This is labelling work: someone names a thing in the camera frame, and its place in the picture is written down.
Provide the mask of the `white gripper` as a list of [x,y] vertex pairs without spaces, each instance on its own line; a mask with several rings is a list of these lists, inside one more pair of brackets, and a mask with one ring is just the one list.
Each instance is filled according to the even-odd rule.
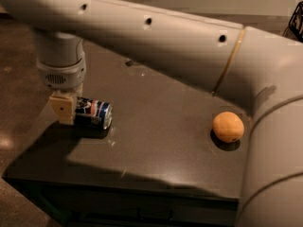
[[59,123],[73,125],[78,98],[82,96],[82,91],[71,90],[84,82],[86,75],[85,58],[82,57],[76,64],[64,67],[50,66],[37,61],[37,68],[42,82],[47,87],[57,90],[49,97],[49,103]]

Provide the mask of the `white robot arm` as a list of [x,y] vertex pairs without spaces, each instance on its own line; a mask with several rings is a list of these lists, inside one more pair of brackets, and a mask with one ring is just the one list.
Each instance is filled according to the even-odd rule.
[[1,0],[229,100],[253,117],[237,227],[302,227],[302,48],[252,27],[120,0]]

